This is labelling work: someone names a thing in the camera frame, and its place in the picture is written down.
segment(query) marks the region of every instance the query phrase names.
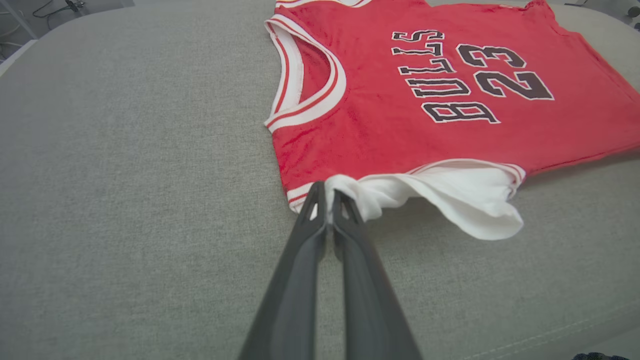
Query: red basketball jersey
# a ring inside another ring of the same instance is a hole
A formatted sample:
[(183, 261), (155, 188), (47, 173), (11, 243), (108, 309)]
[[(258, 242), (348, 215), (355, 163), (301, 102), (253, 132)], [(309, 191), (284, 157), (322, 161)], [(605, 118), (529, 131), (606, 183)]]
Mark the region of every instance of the red basketball jersey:
[(283, 71), (265, 125), (293, 209), (314, 181), (403, 174), (428, 185), (420, 175), (436, 168), (497, 169), (506, 200), (526, 175), (640, 143), (640, 95), (544, 0), (279, 1), (266, 26)]

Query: stitching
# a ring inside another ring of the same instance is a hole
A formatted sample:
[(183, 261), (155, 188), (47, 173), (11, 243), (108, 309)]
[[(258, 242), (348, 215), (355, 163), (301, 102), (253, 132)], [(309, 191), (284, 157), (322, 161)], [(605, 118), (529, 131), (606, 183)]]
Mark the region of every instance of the stitching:
[[(624, 309), (624, 308), (626, 308), (626, 307), (630, 307), (630, 306), (634, 305), (634, 304), (635, 304), (635, 303), (637, 303), (637, 302), (640, 302), (640, 299), (635, 299), (635, 300), (633, 300), (633, 301), (631, 301), (631, 302), (628, 302), (627, 304), (624, 304), (624, 305), (621, 305), (621, 306), (615, 307), (614, 309), (609, 310), (609, 311), (607, 311), (607, 312), (606, 312), (606, 313), (604, 313), (604, 314), (600, 314), (600, 315), (592, 316), (591, 318), (588, 318), (588, 319), (585, 319), (585, 320), (581, 320), (581, 321), (579, 321), (579, 322), (571, 323), (571, 324), (569, 324), (569, 325), (565, 325), (565, 326), (563, 326), (563, 327), (559, 327), (558, 329), (554, 329), (554, 330), (547, 331), (547, 332), (545, 332), (545, 333), (543, 333), (543, 334), (540, 334), (540, 335), (531, 336), (530, 338), (526, 338), (526, 339), (524, 339), (524, 340), (516, 341), (516, 342), (511, 343), (511, 344), (509, 344), (509, 345), (504, 345), (504, 346), (497, 347), (497, 348), (494, 348), (494, 349), (491, 349), (491, 350), (488, 350), (488, 351), (480, 352), (480, 353), (475, 354), (475, 355), (467, 356), (467, 357), (465, 357), (465, 358), (463, 358), (463, 359), (461, 359), (461, 360), (469, 360), (469, 359), (473, 359), (473, 358), (475, 358), (475, 357), (480, 357), (480, 356), (483, 356), (483, 355), (486, 355), (486, 354), (490, 354), (490, 353), (492, 353), (492, 352), (496, 352), (496, 351), (499, 351), (499, 350), (503, 350), (503, 349), (505, 349), (505, 348), (514, 347), (514, 346), (516, 346), (516, 345), (519, 345), (519, 344), (522, 344), (522, 343), (525, 343), (525, 342), (528, 342), (528, 341), (531, 341), (531, 340), (535, 340), (535, 339), (538, 339), (538, 338), (542, 338), (542, 337), (544, 337), (544, 336), (546, 336), (546, 335), (553, 334), (554, 332), (559, 332), (559, 331), (565, 330), (565, 329), (567, 329), (567, 328), (570, 328), (570, 327), (573, 327), (573, 326), (576, 326), (576, 325), (582, 324), (582, 323), (584, 323), (584, 322), (590, 322), (590, 321), (594, 320), (595, 318), (598, 318), (598, 317), (601, 317), (601, 316), (605, 316), (605, 314), (614, 313), (614, 312), (616, 312), (616, 311), (618, 311), (618, 310), (620, 310), (620, 309)], [(628, 313), (628, 312), (630, 312), (630, 311), (629, 311), (629, 310), (628, 310), (628, 311), (625, 311), (625, 312), (623, 312), (622, 314), (619, 314), (619, 315), (624, 315), (624, 314), (626, 314), (626, 313)], [(558, 337), (556, 337), (556, 338), (549, 339), (549, 340), (544, 341), (544, 342), (542, 342), (542, 343), (537, 343), (537, 344), (531, 345), (531, 346), (529, 346), (529, 347), (521, 348), (520, 350), (517, 350), (517, 351), (514, 351), (514, 352), (510, 352), (510, 353), (508, 353), (508, 354), (501, 355), (501, 356), (499, 356), (499, 357), (494, 357), (494, 358), (492, 358), (491, 360), (498, 360), (498, 359), (501, 359), (501, 358), (503, 358), (503, 357), (505, 357), (505, 356), (512, 355), (512, 354), (515, 354), (515, 353), (517, 353), (517, 352), (521, 352), (521, 351), (526, 350), (526, 349), (528, 349), (528, 348), (532, 348), (532, 347), (535, 347), (535, 346), (538, 346), (538, 345), (543, 345), (543, 344), (546, 344), (546, 343), (548, 343), (548, 342), (551, 342), (551, 341), (557, 340), (557, 339), (559, 339), (559, 338), (563, 338), (563, 337), (565, 337), (565, 336), (569, 336), (569, 335), (574, 334), (574, 333), (576, 333), (576, 332), (583, 331), (584, 329), (587, 329), (588, 327), (592, 327), (592, 326), (598, 325), (598, 324), (600, 324), (600, 323), (607, 322), (607, 321), (609, 321), (610, 319), (614, 318), (615, 316), (607, 317), (605, 320), (602, 320), (601, 322), (597, 322), (597, 323), (594, 323), (594, 324), (588, 325), (588, 326), (583, 327), (583, 328), (581, 328), (581, 329), (578, 329), (578, 330), (576, 330), (576, 331), (569, 332), (569, 333), (564, 334), (564, 335), (560, 335), (560, 336), (558, 336)]]

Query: armhole trim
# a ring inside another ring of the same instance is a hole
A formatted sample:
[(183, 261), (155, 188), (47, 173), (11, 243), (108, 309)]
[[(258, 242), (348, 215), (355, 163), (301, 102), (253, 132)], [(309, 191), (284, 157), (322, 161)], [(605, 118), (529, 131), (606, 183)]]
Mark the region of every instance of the armhole trim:
[(271, 115), (273, 115), (280, 109), (290, 108), (300, 103), (305, 68), (300, 50), (291, 34), (280, 28), (274, 29), (271, 24), (266, 24), (266, 27), (273, 44), (278, 49), (282, 66), (280, 85), (271, 106)]
[[(264, 125), (273, 133), (281, 127), (304, 124), (328, 113), (340, 102), (346, 91), (346, 75), (338, 58), (297, 23), (283, 15), (274, 15), (265, 22), (265, 26), (278, 48), (283, 68), (272, 114)], [(322, 51), (331, 66), (324, 87), (300, 103), (304, 64), (293, 36)]]

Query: red stripe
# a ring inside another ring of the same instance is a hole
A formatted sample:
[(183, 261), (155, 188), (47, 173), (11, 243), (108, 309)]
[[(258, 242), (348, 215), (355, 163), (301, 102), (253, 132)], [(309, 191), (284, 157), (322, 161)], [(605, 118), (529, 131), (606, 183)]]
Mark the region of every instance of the red stripe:
[(294, 197), (293, 199), (289, 199), (289, 202), (294, 202), (294, 201), (296, 201), (296, 200), (300, 200), (300, 199), (302, 199), (303, 197), (307, 197), (307, 195), (308, 195), (308, 194), (309, 194), (309, 193), (304, 193), (304, 194), (302, 194), (302, 195), (296, 196), (296, 197)]
[[(299, 36), (301, 36), (301, 37), (303, 37), (303, 38), (304, 38), (304, 36), (303, 36), (303, 35), (301, 35), (301, 34), (300, 34), (300, 33), (298, 33), (297, 31), (295, 31), (295, 30), (293, 30), (292, 28), (290, 28), (290, 27), (289, 27), (287, 24), (285, 24), (284, 22), (282, 22), (282, 21), (280, 21), (280, 20), (278, 20), (278, 19), (273, 19), (273, 21), (277, 21), (277, 22), (281, 23), (281, 24), (282, 24), (282, 25), (284, 25), (287, 29), (289, 29), (292, 33), (298, 34)], [(335, 76), (333, 77), (333, 83), (331, 84), (331, 87), (329, 88), (329, 90), (328, 90), (326, 93), (324, 93), (322, 96), (320, 96), (319, 98), (317, 98), (315, 101), (313, 101), (312, 103), (310, 103), (310, 104), (306, 105), (304, 108), (302, 108), (302, 109), (298, 109), (298, 110), (296, 110), (296, 111), (294, 111), (294, 112), (292, 112), (292, 113), (286, 113), (286, 114), (283, 114), (283, 115), (280, 115), (280, 116), (278, 116), (278, 117), (274, 118), (272, 121), (270, 121), (270, 122), (269, 122), (269, 124), (267, 124), (267, 127), (269, 127), (269, 126), (273, 125), (273, 123), (274, 123), (274, 122), (276, 122), (276, 121), (278, 121), (278, 120), (280, 120), (280, 119), (282, 119), (282, 118), (285, 118), (285, 117), (291, 117), (291, 116), (297, 115), (297, 114), (299, 114), (299, 113), (302, 113), (302, 112), (304, 112), (304, 111), (307, 111), (309, 108), (311, 108), (311, 107), (315, 106), (317, 103), (319, 103), (320, 101), (322, 101), (325, 97), (327, 97), (327, 96), (328, 96), (328, 95), (333, 91), (333, 89), (335, 88), (335, 85), (338, 83), (338, 71), (337, 71), (337, 66), (336, 66), (336, 64), (333, 62), (333, 59), (331, 58), (331, 56), (327, 56), (327, 59), (329, 59), (329, 61), (331, 61), (332, 70), (333, 70), (333, 73), (335, 74)]]
[(516, 168), (515, 166), (510, 165), (510, 164), (503, 164), (503, 165), (504, 165), (504, 166), (507, 166), (507, 167), (510, 167), (510, 168), (512, 168), (513, 170), (516, 170), (516, 174), (518, 174), (518, 182), (519, 182), (519, 183), (521, 183), (521, 182), (522, 182), (522, 175), (520, 175), (520, 171), (518, 170), (518, 168)]
[[(275, 31), (273, 31), (271, 24), (269, 24), (269, 29), (275, 35)], [(278, 46), (280, 46), (280, 49), (284, 54), (284, 85), (282, 86), (282, 93), (280, 93), (280, 99), (278, 100), (278, 104), (276, 105), (274, 113), (277, 113), (278, 111), (280, 111), (280, 107), (282, 106), (282, 102), (284, 101), (284, 96), (287, 93), (287, 85), (289, 84), (289, 55), (287, 54), (287, 51), (284, 49), (284, 46), (280, 42), (278, 35), (276, 35), (276, 42), (278, 43)]]

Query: white trim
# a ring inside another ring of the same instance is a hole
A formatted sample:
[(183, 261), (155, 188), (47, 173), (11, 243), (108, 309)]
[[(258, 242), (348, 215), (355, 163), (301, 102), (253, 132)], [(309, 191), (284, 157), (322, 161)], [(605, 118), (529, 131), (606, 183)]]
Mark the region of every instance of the white trim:
[(284, 93), (284, 99), (280, 104), (280, 109), (290, 108), (300, 102), (305, 68), (304, 63), (302, 62), (302, 55), (300, 54), (300, 50), (298, 49), (298, 46), (293, 40), (291, 34), (283, 31), (278, 27), (273, 29), (268, 24), (266, 25), (266, 28), (271, 35), (271, 41), (273, 41), (273, 45), (275, 45), (276, 49), (278, 49), (278, 54), (280, 55), (280, 63), (282, 66), (278, 92), (273, 99), (273, 105), (271, 105), (271, 114), (273, 115), (276, 112), (276, 107), (278, 106), (280, 98), (282, 97), (283, 89), (286, 89), (286, 91)]
[[(482, 240), (506, 239), (523, 225), (518, 210), (507, 200), (524, 180), (523, 168), (475, 159), (449, 159), (418, 167), (406, 174), (375, 174), (361, 179), (334, 175), (325, 180), (327, 204), (335, 190), (355, 200), (362, 218), (382, 215), (382, 208), (398, 208), (410, 197), (424, 197), (467, 234)], [(312, 183), (287, 192), (295, 199)], [(289, 203), (299, 213), (306, 197)]]
[(347, 6), (349, 8), (361, 8), (361, 7), (365, 6), (366, 4), (369, 4), (372, 0), (356, 1), (354, 5), (347, 5), (347, 4), (343, 3), (342, 1), (338, 1), (338, 0), (294, 0), (294, 1), (283, 1), (283, 0), (280, 0), (280, 1), (276, 1), (276, 7), (282, 6), (284, 8), (295, 8), (296, 6), (301, 6), (301, 5), (304, 5), (304, 4), (320, 2), (320, 1), (328, 1), (328, 2), (331, 2), (331, 3), (339, 3), (340, 5)]
[[(287, 201), (289, 202), (289, 207), (293, 211), (297, 213), (300, 212), (300, 210), (302, 209), (302, 205), (305, 203), (305, 200), (307, 199), (307, 193), (309, 192), (309, 189), (311, 189), (311, 185), (313, 185), (313, 183), (307, 183), (307, 184), (304, 184), (303, 186), (299, 186), (287, 192)], [(291, 201), (291, 199), (295, 199), (301, 195), (304, 195), (304, 196), (294, 201)]]
[(288, 32), (302, 41), (315, 46), (326, 55), (331, 66), (329, 78), (320, 91), (296, 106), (272, 114), (272, 116), (264, 122), (269, 131), (273, 133), (281, 127), (304, 124), (329, 112), (342, 99), (346, 91), (347, 79), (344, 68), (338, 58), (293, 20), (276, 14), (267, 20), (266, 23), (278, 27), (282, 31)]

